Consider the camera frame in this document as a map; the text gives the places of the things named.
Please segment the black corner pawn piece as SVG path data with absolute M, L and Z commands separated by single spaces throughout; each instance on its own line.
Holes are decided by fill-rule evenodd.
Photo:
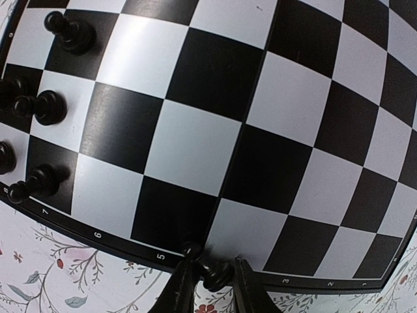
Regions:
M 34 167 L 25 181 L 18 181 L 8 187 L 7 198 L 12 203 L 22 203 L 30 196 L 49 198 L 57 193 L 59 180 L 49 164 Z

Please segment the black rook chess piece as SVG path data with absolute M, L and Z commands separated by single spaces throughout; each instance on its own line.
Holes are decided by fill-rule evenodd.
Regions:
M 16 155 L 13 147 L 8 142 L 1 141 L 0 146 L 0 174 L 4 175 L 12 172 L 16 167 Z

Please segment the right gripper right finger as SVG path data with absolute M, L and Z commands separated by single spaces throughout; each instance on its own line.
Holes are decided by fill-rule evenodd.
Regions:
M 235 312 L 275 312 L 276 305 L 258 281 L 249 263 L 241 258 L 233 261 Z

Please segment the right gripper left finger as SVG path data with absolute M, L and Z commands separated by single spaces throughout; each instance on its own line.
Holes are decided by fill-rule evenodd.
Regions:
M 194 312 L 194 291 L 197 284 L 197 268 L 193 261 L 183 260 L 162 290 L 149 313 Z

